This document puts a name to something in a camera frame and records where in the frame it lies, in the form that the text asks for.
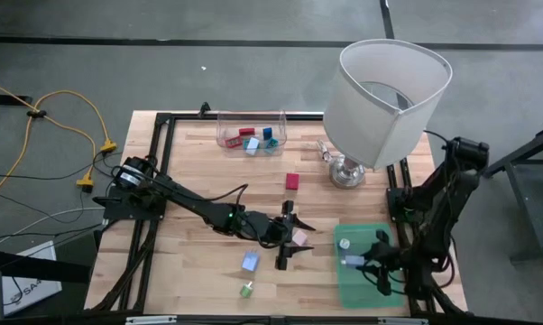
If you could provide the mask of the light blue multi-port charger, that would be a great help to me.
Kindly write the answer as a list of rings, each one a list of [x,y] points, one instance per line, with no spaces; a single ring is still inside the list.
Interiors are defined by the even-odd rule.
[[[244,254],[241,267],[248,272],[255,272],[260,261],[260,256],[255,251],[248,251]]]

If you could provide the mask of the white printed box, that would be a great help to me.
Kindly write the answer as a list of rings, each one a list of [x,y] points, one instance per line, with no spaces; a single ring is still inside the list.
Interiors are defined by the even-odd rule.
[[[56,261],[57,256],[53,241],[44,242],[38,246],[21,251],[18,255]],[[45,281],[34,278],[3,276],[3,312],[10,316],[36,302],[45,300],[62,291],[62,285],[56,281]]]

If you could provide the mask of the black metal table frame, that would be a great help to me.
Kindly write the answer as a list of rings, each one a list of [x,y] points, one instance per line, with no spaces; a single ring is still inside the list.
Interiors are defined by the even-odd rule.
[[[318,154],[324,139],[319,113],[288,113],[282,155],[230,157],[216,143],[216,117],[191,111],[137,111],[126,136],[124,155],[144,156],[155,150],[169,161],[175,181],[207,197],[223,195],[245,184],[243,204],[250,210],[279,214],[293,200],[308,232],[312,250],[295,254],[285,271],[275,268],[276,252],[259,249],[255,272],[242,269],[243,256],[257,250],[254,242],[219,235],[189,211],[169,204],[157,225],[154,250],[134,273],[126,301],[147,314],[351,316],[339,301],[334,230],[340,224],[388,221],[383,170],[369,172],[356,190],[340,190],[327,177]],[[285,188],[286,174],[299,175],[299,188]],[[253,282],[245,299],[240,290]]]

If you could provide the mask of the black metal stand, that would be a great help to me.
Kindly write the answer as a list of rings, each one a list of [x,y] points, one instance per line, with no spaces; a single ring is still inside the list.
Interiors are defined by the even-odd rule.
[[[483,176],[505,172],[520,211],[527,218],[537,240],[529,248],[510,257],[514,265],[543,258],[543,130],[515,151],[487,167]]]

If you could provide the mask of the black flat beam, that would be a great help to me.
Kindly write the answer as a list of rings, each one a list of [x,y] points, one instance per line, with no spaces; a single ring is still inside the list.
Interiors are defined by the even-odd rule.
[[[2,276],[34,278],[66,283],[88,283],[91,268],[67,262],[0,252]]]

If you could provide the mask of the translucent teal plastic tray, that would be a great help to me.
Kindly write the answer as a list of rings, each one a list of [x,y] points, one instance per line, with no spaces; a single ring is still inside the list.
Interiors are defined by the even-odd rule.
[[[356,268],[341,265],[345,255],[362,255],[371,245],[378,241],[376,231],[384,230],[390,244],[394,244],[391,228],[385,223],[337,225],[334,230],[334,247],[336,252],[336,276],[340,303],[347,309],[375,309],[402,307],[405,304],[400,283],[391,282],[392,294],[385,296],[376,287],[377,278],[371,274],[364,277]],[[339,241],[346,238],[351,242],[348,249],[339,247]]]

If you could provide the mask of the silver table lamp white shade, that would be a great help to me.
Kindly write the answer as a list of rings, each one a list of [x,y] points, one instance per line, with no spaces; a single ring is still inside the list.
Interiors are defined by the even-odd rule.
[[[322,153],[339,188],[363,183],[366,170],[406,158],[453,77],[442,56],[411,42],[371,39],[339,55],[323,125],[337,156]]]

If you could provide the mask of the silver edge bracket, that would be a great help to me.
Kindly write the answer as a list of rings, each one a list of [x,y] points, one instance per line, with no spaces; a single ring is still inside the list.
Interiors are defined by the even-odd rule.
[[[124,325],[173,325],[178,318],[174,315],[128,317]]]
[[[429,325],[428,320],[419,318],[396,318],[381,317],[377,320],[378,325]]]

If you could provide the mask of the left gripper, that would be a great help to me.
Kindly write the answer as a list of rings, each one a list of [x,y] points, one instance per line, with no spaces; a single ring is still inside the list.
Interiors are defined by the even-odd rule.
[[[285,271],[288,259],[295,254],[312,250],[313,246],[290,246],[293,228],[308,231],[316,229],[293,215],[294,202],[286,200],[282,203],[281,214],[271,218],[258,211],[244,211],[239,215],[242,227],[240,234],[248,239],[256,240],[262,248],[278,248],[275,268]]]

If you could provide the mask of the clear plastic bin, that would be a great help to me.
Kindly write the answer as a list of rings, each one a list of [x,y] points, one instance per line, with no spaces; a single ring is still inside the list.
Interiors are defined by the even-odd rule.
[[[256,155],[251,156],[245,153],[243,146],[236,148],[226,148],[225,139],[240,136],[240,128],[255,129],[253,136],[241,136],[243,140],[249,140],[251,137],[258,138],[259,149]],[[272,138],[278,140],[279,145],[274,149],[266,149],[269,140],[263,139],[262,130],[272,128]],[[216,143],[230,157],[272,157],[283,154],[285,144],[287,143],[287,116],[284,111],[276,112],[220,112],[216,117]]]

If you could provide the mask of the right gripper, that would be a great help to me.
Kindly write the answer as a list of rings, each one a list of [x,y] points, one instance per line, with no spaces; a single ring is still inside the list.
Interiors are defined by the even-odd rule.
[[[400,249],[390,245],[388,234],[378,229],[376,231],[378,241],[373,243],[370,249],[362,254],[365,260],[375,260],[379,263],[379,267],[375,265],[357,266],[356,269],[362,273],[364,277],[369,274],[377,278],[376,286],[380,293],[385,296],[392,294],[389,274],[391,271],[400,269]]]

